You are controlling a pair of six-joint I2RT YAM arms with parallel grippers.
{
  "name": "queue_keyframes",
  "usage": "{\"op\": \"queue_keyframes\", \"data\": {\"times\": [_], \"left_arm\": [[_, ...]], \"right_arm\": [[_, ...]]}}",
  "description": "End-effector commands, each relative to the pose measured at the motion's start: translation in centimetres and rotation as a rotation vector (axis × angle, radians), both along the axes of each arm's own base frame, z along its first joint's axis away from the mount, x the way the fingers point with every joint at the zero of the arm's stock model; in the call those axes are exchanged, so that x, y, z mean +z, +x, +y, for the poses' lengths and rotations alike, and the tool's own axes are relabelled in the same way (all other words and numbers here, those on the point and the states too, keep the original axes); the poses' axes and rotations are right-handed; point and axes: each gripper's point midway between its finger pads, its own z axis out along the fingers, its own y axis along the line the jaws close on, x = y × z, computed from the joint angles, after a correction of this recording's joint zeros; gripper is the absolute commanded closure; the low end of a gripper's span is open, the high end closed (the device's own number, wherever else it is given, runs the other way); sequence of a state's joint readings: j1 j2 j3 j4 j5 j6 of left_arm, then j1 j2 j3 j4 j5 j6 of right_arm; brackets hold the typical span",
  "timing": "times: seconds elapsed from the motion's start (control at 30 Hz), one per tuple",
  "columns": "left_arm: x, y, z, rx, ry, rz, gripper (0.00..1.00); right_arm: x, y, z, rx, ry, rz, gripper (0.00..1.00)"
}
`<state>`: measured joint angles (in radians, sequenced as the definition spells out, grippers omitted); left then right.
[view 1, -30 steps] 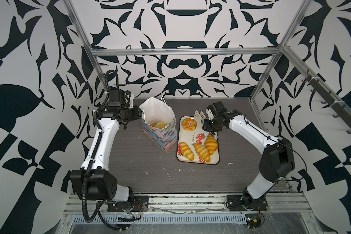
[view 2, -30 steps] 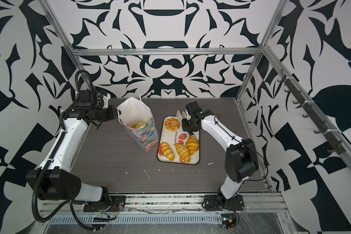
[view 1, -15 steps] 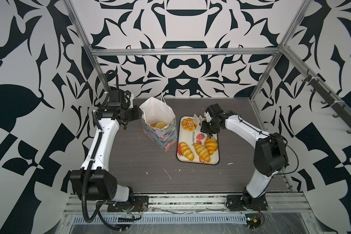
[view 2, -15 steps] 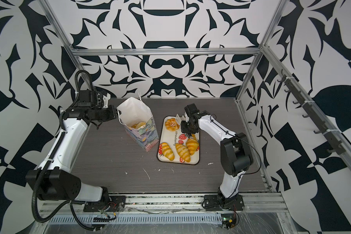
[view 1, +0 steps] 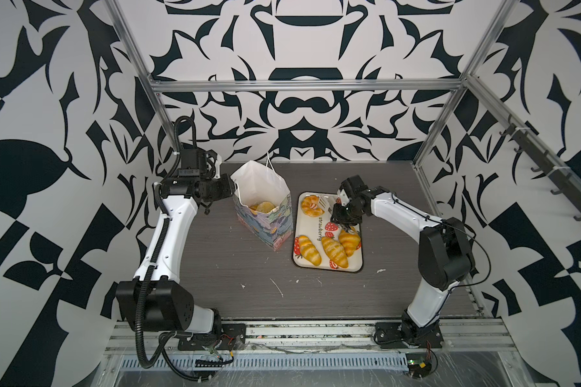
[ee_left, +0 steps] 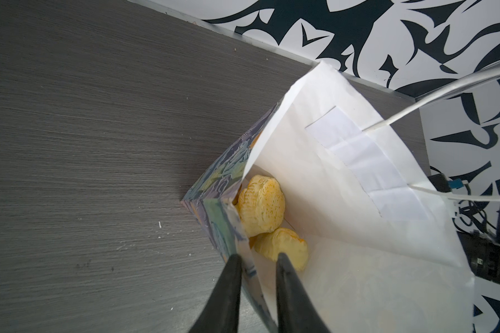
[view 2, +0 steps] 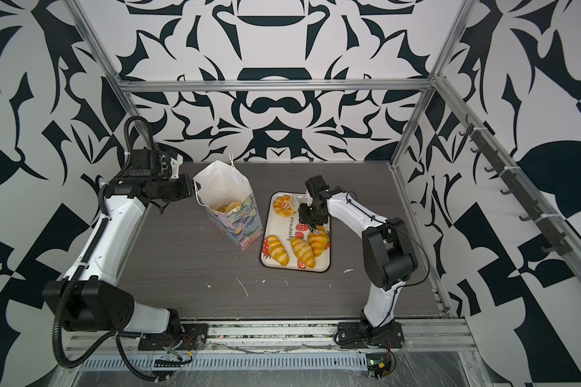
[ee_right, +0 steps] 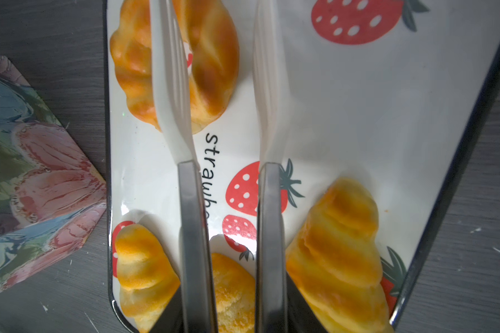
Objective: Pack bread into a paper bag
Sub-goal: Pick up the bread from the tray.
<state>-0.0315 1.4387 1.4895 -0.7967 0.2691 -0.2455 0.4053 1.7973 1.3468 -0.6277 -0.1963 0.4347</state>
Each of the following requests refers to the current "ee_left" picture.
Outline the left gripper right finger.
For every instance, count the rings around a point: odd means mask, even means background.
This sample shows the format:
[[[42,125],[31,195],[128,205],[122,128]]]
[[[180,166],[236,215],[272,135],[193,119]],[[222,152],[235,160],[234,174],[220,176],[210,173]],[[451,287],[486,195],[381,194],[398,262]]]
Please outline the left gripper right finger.
[[[285,253],[280,253],[276,262],[276,308],[278,332],[331,332]]]

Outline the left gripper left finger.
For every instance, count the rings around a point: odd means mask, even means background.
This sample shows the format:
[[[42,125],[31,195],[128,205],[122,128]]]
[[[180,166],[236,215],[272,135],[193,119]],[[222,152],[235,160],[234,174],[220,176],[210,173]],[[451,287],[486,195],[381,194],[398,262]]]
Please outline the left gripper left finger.
[[[243,261],[240,255],[229,257],[205,308],[189,332],[237,332]]]

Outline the small croissant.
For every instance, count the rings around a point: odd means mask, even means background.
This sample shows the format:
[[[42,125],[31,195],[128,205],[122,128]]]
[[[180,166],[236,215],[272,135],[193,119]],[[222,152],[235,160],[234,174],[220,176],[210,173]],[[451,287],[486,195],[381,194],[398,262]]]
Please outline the small croissant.
[[[308,243],[288,228],[278,228],[272,233],[256,236],[254,250],[273,262],[277,262],[279,254],[284,253],[296,271],[303,271],[309,260]]]

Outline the round bread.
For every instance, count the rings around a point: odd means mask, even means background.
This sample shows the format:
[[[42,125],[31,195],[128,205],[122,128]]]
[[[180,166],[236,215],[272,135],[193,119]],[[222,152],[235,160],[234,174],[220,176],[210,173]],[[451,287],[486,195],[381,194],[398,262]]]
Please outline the round bread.
[[[254,176],[240,192],[237,209],[248,237],[272,233],[283,223],[286,211],[279,182],[273,177]]]

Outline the white floral paper bag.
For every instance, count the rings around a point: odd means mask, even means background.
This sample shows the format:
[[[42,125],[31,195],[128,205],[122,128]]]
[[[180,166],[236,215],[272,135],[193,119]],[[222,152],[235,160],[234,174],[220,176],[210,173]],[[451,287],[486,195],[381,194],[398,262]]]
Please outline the white floral paper bag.
[[[232,144],[182,203],[278,330],[275,265],[257,253],[235,199],[258,174],[278,180],[282,224],[308,242],[300,280],[332,332],[471,332],[474,274],[438,192],[408,147],[333,66],[321,62]]]

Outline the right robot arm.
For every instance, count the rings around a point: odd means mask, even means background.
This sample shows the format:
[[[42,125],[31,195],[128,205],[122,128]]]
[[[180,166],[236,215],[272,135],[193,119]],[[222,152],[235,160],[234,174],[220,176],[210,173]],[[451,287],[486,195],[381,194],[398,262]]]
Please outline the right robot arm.
[[[472,273],[500,284],[500,209],[498,222],[493,224],[486,206],[486,202],[460,201],[453,222]]]

